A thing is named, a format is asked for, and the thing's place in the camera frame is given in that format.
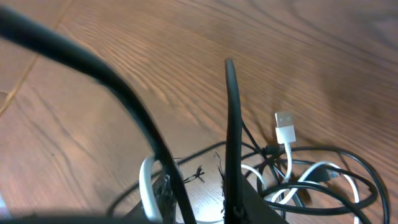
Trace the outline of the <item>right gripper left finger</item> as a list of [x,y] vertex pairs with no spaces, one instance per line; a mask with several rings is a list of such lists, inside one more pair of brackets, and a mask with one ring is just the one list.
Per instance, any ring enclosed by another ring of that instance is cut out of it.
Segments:
[[154,183],[148,167],[141,167],[139,190],[141,201],[124,217],[149,223],[176,224],[177,199],[172,192],[170,179],[160,174]]

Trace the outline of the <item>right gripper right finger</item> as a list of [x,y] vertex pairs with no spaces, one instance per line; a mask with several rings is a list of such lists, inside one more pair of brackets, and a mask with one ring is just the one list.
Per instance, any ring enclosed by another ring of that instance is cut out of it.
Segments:
[[223,179],[224,223],[285,223],[243,177],[240,165],[239,155],[235,152],[226,153]]

